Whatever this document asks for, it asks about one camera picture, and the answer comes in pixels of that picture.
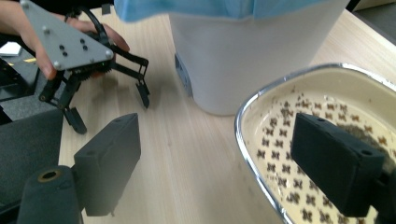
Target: blue cloth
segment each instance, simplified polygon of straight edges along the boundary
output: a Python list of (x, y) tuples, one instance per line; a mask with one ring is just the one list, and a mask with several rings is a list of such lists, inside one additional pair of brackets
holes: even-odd
[(169, 12), (240, 20), (279, 16), (324, 1), (338, 0), (115, 0), (114, 7), (123, 21)]

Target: white bin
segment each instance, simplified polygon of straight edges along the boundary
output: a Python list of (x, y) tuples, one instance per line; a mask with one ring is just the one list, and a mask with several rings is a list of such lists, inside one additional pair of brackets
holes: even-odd
[(307, 67), (348, 0), (328, 0), (270, 19), (171, 13), (178, 58), (204, 111), (234, 115), (254, 91)]

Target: person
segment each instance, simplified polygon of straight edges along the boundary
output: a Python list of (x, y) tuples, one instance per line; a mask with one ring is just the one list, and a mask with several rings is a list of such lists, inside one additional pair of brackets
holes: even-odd
[[(108, 0), (72, 0), (59, 1), (56, 2), (56, 4), (50, 0), (34, 0), (33, 2), (51, 12), (61, 21), (64, 21), (65, 14), (68, 13), (72, 7), (84, 6), (87, 8), (94, 8), (100, 7), (105, 3), (112, 4), (112, 1)], [(35, 31), (29, 20), (25, 16), (20, 3), (14, 0), (0, 0), (0, 8), (0, 33), (20, 36), (23, 43), (35, 53), (37, 66), (44, 76), (49, 80), (55, 78), (56, 69), (53, 67), (47, 52), (35, 34)], [(91, 21), (80, 21), (77, 18), (68, 18), (66, 22), (81, 32), (96, 32)], [(124, 38), (108, 25), (103, 25), (108, 37), (112, 39), (114, 43), (121, 49), (129, 51), (130, 48), (125, 42)]]

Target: light wood tabletop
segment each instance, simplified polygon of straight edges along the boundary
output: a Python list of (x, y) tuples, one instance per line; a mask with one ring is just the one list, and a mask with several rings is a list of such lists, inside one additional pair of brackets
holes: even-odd
[[(85, 217), (85, 223), (251, 223), (233, 184), (234, 116), (201, 110), (184, 91), (175, 69), (175, 47), (166, 15), (124, 23), (114, 10), (98, 16), (122, 34), (133, 54), (149, 60), (150, 106), (141, 103), (135, 80), (118, 72), (82, 83), (71, 105), (88, 132), (64, 122), (60, 164), (111, 120), (137, 113), (142, 155), (115, 216)], [(312, 62), (351, 63), (396, 83), (396, 47), (344, 11)]]

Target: triangular metal plate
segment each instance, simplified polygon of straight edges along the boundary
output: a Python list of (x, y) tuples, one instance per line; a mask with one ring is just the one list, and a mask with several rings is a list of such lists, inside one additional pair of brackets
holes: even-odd
[(28, 0), (21, 7), (57, 70), (108, 61), (113, 51)]

